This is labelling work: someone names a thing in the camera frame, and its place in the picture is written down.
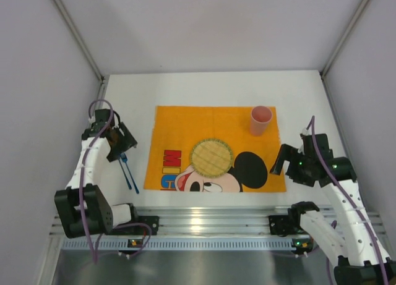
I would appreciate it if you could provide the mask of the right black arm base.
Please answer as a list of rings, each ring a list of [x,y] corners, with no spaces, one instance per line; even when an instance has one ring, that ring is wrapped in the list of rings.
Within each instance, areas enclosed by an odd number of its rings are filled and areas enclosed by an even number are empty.
[[[320,208],[314,202],[298,202],[287,209],[286,215],[270,215],[270,234],[286,237],[304,233],[300,226],[300,217],[308,211],[320,211]]]

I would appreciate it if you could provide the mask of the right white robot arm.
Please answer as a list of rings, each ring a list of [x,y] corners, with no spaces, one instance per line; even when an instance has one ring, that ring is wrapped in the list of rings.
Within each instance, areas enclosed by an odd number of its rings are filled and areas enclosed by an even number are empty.
[[[270,173],[308,187],[319,184],[336,213],[342,233],[325,220],[313,202],[288,209],[294,227],[308,233],[334,268],[337,284],[395,284],[395,260],[386,251],[363,205],[355,170],[346,157],[335,157],[326,134],[300,135],[303,145],[281,145]]]

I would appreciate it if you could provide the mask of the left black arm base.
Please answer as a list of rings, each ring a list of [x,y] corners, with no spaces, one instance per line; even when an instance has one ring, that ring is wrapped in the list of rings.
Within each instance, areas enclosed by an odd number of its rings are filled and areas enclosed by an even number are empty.
[[[136,222],[120,224],[113,228],[109,236],[156,236],[159,228],[159,216],[139,216]]]

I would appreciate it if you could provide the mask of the orange Mickey Mouse placemat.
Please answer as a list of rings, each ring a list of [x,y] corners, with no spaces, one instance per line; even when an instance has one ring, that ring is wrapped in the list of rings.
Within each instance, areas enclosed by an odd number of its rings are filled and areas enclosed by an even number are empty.
[[[251,107],[158,106],[144,188],[163,192],[286,192],[285,178],[269,173],[280,149],[276,109],[264,133],[250,133]],[[194,145],[217,138],[233,152],[233,165],[217,178],[190,165]]]

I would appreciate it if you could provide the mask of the yellow round woven coaster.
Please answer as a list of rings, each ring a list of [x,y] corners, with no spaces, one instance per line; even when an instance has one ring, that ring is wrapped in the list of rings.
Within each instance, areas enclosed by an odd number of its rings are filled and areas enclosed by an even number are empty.
[[[207,178],[221,177],[233,165],[234,155],[228,144],[217,138],[203,139],[194,145],[189,155],[196,173]]]

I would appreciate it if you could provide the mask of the blue metallic fork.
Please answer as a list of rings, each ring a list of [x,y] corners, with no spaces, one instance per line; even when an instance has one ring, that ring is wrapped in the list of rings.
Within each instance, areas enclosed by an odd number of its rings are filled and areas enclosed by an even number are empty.
[[[131,170],[129,168],[128,158],[127,158],[126,154],[122,153],[121,156],[120,156],[120,159],[121,159],[122,163],[124,164],[124,167],[126,168],[126,170],[128,172],[128,175],[129,175],[129,178],[126,178],[128,187],[130,189],[132,189],[132,187],[134,187],[134,190],[135,190],[136,194],[139,194],[140,193],[139,192],[139,188],[138,188],[138,186],[137,186],[137,184],[136,184],[136,182],[135,182],[135,180],[133,178],[133,175],[131,173]]]

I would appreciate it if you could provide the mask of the blue metallic spoon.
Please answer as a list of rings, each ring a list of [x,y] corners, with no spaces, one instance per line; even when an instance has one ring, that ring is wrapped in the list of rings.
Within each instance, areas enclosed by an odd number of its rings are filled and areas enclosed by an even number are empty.
[[[129,189],[129,190],[132,190],[132,185],[131,185],[131,183],[129,182],[129,179],[128,179],[128,177],[127,177],[127,175],[126,175],[126,172],[125,172],[125,170],[124,170],[124,168],[123,168],[123,163],[122,163],[122,161],[121,161],[120,159],[118,159],[118,163],[119,163],[119,165],[120,165],[120,167],[121,167],[121,170],[122,170],[122,172],[123,172],[123,176],[124,176],[124,178],[125,178],[125,180],[126,180],[126,184],[127,184],[128,189]]]

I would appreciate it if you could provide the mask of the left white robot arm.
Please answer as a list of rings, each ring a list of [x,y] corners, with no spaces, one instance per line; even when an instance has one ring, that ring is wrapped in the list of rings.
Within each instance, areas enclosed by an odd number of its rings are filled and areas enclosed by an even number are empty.
[[[70,239],[86,233],[110,235],[116,226],[137,218],[132,204],[111,206],[100,189],[104,167],[137,145],[119,114],[110,109],[96,110],[93,122],[82,134],[81,145],[70,181],[54,196],[64,233]]]

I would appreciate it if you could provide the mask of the pink plastic cup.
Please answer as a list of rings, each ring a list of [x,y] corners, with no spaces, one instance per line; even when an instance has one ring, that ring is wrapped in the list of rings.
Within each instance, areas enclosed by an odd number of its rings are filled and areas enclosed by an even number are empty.
[[[272,120],[272,111],[266,106],[256,106],[251,110],[250,133],[260,136]]]

